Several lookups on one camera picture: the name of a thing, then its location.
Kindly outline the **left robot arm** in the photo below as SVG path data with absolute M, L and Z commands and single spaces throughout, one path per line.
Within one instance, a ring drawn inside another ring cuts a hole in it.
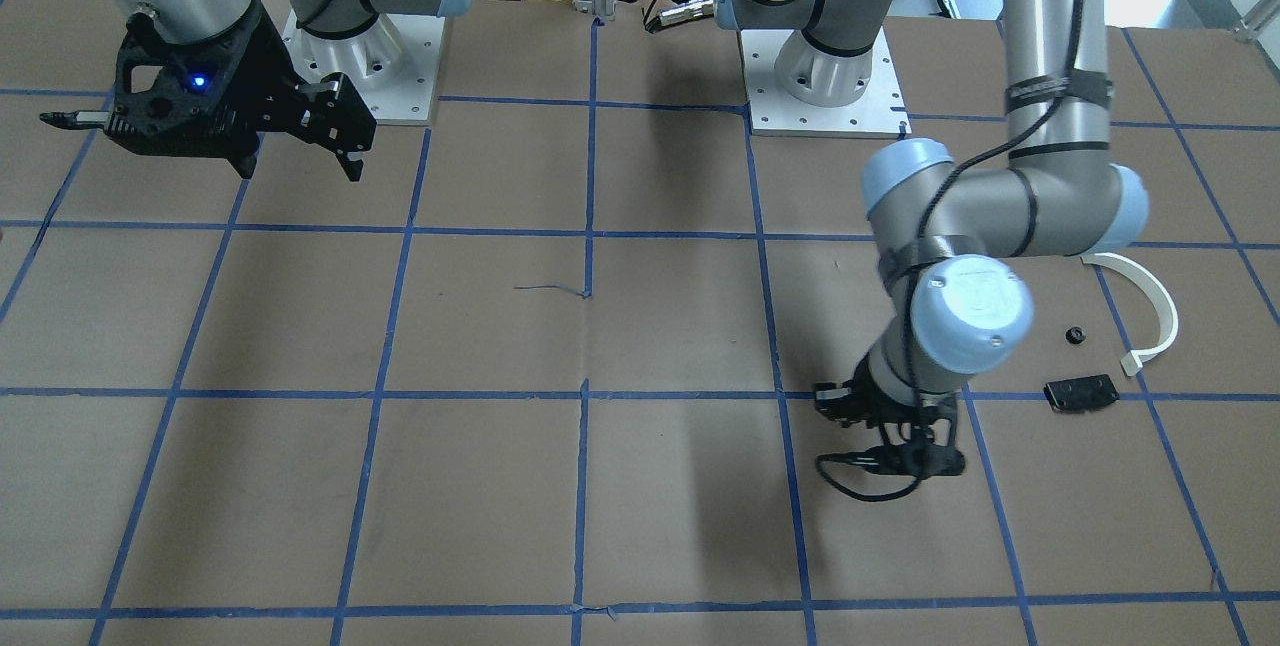
M 863 93 L 892 0 L 714 0 L 724 29 L 782 29 L 780 86 L 814 107 Z M 893 319 L 845 382 L 819 382 L 815 409 L 879 443 L 818 455 L 909 487 L 957 476 L 957 394 L 1027 336 L 1030 290 L 1009 258 L 1124 248 L 1149 214 L 1140 177 L 1112 162 L 1114 84 L 1103 0 L 1004 0 L 1007 139 L 966 160 L 927 137 L 881 148 L 861 171 L 878 271 Z

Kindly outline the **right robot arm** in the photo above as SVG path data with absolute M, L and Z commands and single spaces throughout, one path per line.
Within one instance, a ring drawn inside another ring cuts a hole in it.
M 462 17 L 471 0 L 289 0 L 289 37 L 262 0 L 114 3 L 125 36 L 110 107 L 42 113 L 46 125 L 101 130 L 142 157 L 223 159 L 242 178 L 276 132 L 330 151 L 356 182 L 387 122 L 369 98 L 433 77 L 396 20 Z

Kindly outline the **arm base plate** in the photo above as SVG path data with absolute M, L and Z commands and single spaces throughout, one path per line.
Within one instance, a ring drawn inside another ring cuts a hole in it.
M 311 84 L 342 72 L 380 125 L 430 125 L 448 18 L 381 14 L 353 37 L 325 40 L 297 27 L 289 13 L 282 32 L 296 72 Z
M 911 134 L 890 45 L 878 32 L 869 52 L 818 52 L 797 29 L 744 29 L 742 75 L 755 136 L 864 137 Z

